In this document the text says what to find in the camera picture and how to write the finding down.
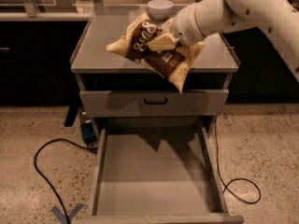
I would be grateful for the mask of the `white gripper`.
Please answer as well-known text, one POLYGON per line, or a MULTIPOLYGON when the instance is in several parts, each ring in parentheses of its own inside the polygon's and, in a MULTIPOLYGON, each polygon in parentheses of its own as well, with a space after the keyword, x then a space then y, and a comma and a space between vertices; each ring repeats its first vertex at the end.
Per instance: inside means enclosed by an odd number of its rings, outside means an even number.
POLYGON ((181 9, 174 19, 169 19, 161 25, 163 32, 147 43, 152 51, 174 49, 179 42, 183 45, 192 45, 203 41, 206 37, 200 32, 196 20, 196 4, 193 3, 181 9))

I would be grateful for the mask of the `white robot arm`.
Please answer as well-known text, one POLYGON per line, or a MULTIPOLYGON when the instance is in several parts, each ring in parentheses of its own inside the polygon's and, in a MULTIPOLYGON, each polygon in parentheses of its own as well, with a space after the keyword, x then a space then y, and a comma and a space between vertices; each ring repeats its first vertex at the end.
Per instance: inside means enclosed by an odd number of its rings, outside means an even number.
POLYGON ((192 45, 217 33, 259 28, 299 80, 299 11, 287 0, 202 0, 181 9, 148 46, 192 45))

